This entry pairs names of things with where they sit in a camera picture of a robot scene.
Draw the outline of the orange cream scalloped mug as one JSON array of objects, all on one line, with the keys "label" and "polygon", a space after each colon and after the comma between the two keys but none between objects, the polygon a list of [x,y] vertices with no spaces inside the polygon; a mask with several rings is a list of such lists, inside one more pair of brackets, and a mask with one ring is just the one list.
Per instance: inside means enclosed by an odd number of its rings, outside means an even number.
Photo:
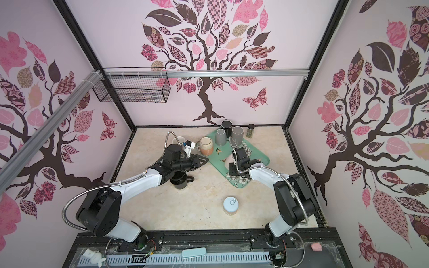
[{"label": "orange cream scalloped mug", "polygon": [[199,150],[203,156],[210,156],[213,153],[213,141],[209,137],[202,137],[199,140]]}]

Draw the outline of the green floral tray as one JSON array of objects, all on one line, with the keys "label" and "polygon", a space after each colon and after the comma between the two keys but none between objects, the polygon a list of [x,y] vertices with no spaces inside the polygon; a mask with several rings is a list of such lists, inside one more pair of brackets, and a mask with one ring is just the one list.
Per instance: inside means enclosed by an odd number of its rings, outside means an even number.
[{"label": "green floral tray", "polygon": [[[241,189],[246,187],[250,179],[244,175],[233,176],[229,172],[230,163],[235,164],[235,154],[230,142],[224,145],[216,144],[217,130],[209,133],[206,137],[213,141],[213,153],[209,156],[210,163],[220,172],[220,174],[234,187]],[[249,140],[243,139],[239,148],[243,148],[250,160],[258,160],[264,165],[270,164],[270,158],[255,147]]]}]

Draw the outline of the black white mug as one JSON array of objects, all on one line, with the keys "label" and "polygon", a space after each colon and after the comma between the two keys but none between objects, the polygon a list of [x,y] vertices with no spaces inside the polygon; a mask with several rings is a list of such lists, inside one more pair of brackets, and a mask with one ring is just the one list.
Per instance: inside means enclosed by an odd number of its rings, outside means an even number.
[{"label": "black white mug", "polygon": [[186,172],[176,172],[171,178],[170,182],[173,184],[175,189],[185,189],[188,183],[194,182],[193,176],[188,176]]}]

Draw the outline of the white ribbed-bottom mug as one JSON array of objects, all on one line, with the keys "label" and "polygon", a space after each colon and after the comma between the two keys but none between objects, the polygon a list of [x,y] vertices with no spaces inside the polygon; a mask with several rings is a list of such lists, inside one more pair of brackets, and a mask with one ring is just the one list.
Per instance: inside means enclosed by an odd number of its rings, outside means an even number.
[{"label": "white ribbed-bottom mug", "polygon": [[174,137],[174,138],[173,138],[172,143],[173,143],[173,144],[177,144],[177,145],[185,146],[185,144],[186,144],[186,139],[185,139],[184,137],[182,137],[182,136],[177,136],[177,137]]}]

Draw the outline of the pink mug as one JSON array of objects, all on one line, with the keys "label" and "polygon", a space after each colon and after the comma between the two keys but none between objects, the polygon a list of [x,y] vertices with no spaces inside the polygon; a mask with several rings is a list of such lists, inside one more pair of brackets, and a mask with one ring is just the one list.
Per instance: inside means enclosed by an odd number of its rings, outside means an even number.
[{"label": "pink mug", "polygon": [[235,158],[234,158],[234,154],[230,154],[226,159],[225,159],[225,164],[229,165],[230,163],[234,163],[235,162]]}]

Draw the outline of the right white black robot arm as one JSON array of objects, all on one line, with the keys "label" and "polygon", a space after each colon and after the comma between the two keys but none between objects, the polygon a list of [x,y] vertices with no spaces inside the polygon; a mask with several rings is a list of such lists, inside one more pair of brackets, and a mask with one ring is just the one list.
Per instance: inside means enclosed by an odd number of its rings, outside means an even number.
[{"label": "right white black robot arm", "polygon": [[251,160],[244,148],[234,148],[232,156],[230,173],[260,182],[275,194],[279,215],[264,227],[264,236],[269,246],[278,246],[280,240],[295,229],[309,225],[309,217],[316,212],[317,202],[302,176],[283,174],[259,160]]}]

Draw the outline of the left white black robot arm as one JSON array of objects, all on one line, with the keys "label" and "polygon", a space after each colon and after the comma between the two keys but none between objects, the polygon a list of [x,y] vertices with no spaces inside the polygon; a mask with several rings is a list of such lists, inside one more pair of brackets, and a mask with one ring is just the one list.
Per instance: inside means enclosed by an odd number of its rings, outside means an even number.
[{"label": "left white black robot arm", "polygon": [[163,156],[142,174],[87,193],[76,219],[96,237],[123,240],[142,249],[149,241],[146,231],[137,223],[121,218],[121,207],[140,193],[167,182],[186,183],[187,173],[208,162],[209,158],[200,154],[188,155],[180,145],[169,145]]}]

